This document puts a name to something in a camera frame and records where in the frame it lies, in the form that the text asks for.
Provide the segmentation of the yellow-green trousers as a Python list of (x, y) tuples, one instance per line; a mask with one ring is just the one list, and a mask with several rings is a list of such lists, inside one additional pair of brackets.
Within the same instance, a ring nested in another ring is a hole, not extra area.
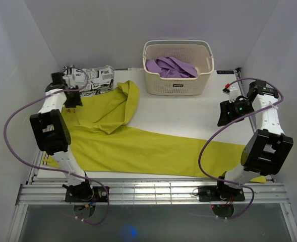
[(126, 81), (110, 92), (82, 98), (83, 106), (62, 109), (73, 156), (84, 171), (206, 177), (240, 163), (243, 145), (129, 127), (139, 98), (140, 89)]

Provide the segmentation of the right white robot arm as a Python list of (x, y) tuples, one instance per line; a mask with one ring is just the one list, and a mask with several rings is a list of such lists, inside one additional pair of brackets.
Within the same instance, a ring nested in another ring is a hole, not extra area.
[(241, 154), (239, 165), (221, 175), (214, 188), (220, 200), (234, 198), (242, 193), (242, 186), (259, 176), (277, 174), (293, 146), (293, 139), (280, 126), (275, 103), (281, 97), (276, 88), (266, 81), (249, 84), (246, 96), (231, 84), (223, 92), (228, 100), (220, 103), (218, 126), (223, 127), (244, 115), (254, 113), (257, 129)]

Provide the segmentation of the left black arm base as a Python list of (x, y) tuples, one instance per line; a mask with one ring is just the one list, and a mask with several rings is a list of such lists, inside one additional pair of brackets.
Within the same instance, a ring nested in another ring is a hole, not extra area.
[(66, 191), (64, 201), (74, 204), (74, 214), (82, 218), (90, 218), (94, 215), (96, 206), (101, 203), (107, 203), (110, 193), (110, 187), (92, 187), (91, 191), (73, 195), (72, 192)]

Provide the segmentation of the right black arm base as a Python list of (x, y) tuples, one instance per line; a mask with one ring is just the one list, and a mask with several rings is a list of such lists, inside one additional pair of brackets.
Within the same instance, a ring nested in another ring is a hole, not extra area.
[(233, 216), (234, 202), (245, 201), (243, 189), (231, 188), (227, 185), (199, 186), (193, 190), (193, 196), (200, 202), (211, 202), (213, 213), (223, 219)]

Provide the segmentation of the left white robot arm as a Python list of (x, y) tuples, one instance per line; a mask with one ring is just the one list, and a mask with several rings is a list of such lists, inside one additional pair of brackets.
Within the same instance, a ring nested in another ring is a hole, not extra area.
[(82, 106), (74, 75), (61, 72), (51, 74), (47, 98), (40, 111), (30, 116), (30, 123), (38, 148), (51, 156), (65, 174), (68, 184), (63, 185), (69, 195), (87, 202), (93, 198), (94, 189), (85, 179), (86, 173), (77, 164), (71, 150), (71, 135), (62, 116), (62, 109)]

